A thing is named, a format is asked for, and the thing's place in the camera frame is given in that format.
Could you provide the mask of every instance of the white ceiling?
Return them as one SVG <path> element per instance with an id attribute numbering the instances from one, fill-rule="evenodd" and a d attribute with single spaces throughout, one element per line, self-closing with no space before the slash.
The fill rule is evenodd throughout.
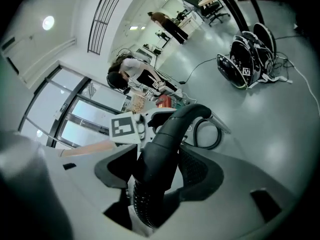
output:
<path id="1" fill-rule="evenodd" d="M 138 26 L 140 29 L 142 26 L 147 25 L 150 22 L 148 12 L 158 11 L 167 1 L 133 0 L 116 32 L 111 52 L 118 52 L 121 47 L 138 40 L 143 31 L 129 30 L 130 26 Z"/>
<path id="2" fill-rule="evenodd" d="M 6 55 L 10 55 L 22 75 L 52 49 L 71 39 L 75 4 L 76 0 L 25 0 L 21 3 L 1 43 L 15 37 Z M 42 28 L 46 16 L 54 17 L 54 26 L 48 31 Z"/>

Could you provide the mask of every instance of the black chair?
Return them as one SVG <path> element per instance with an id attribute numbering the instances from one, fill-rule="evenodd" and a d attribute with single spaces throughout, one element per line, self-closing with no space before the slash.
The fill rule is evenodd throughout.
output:
<path id="1" fill-rule="evenodd" d="M 221 23 L 222 20 L 220 19 L 220 17 L 224 16 L 224 15 L 228 15 L 230 17 L 229 13 L 217 13 L 219 10 L 221 10 L 223 8 L 223 6 L 220 6 L 219 2 L 213 2 L 209 5 L 204 6 L 199 6 L 199 0 L 183 0 L 186 3 L 194 6 L 196 8 L 196 10 L 200 11 L 201 15 L 203 17 L 205 17 L 206 19 L 209 19 L 209 26 L 211 27 L 211 23 L 215 20 L 218 19 Z"/>

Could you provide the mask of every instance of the table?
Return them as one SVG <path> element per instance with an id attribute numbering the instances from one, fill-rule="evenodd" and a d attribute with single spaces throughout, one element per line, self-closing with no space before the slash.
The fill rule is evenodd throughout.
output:
<path id="1" fill-rule="evenodd" d="M 200 1 L 199 3 L 199 6 L 205 6 L 209 3 L 211 3 L 212 1 L 215 1 L 215 0 L 202 0 Z M 240 31 L 249 31 L 249 28 L 248 28 L 248 25 L 246 23 L 246 20 L 243 16 L 243 14 L 241 13 L 237 3 L 235 2 L 235 0 L 222 0 L 225 5 L 228 7 L 228 9 L 230 10 L 231 14 L 233 15 Z M 263 16 L 261 14 L 261 11 L 260 11 L 260 8 L 258 6 L 258 3 L 256 0 L 250 0 L 254 9 L 255 9 L 255 12 L 258 16 L 258 19 L 259 19 L 259 22 L 264 24 L 264 19 L 263 19 Z"/>

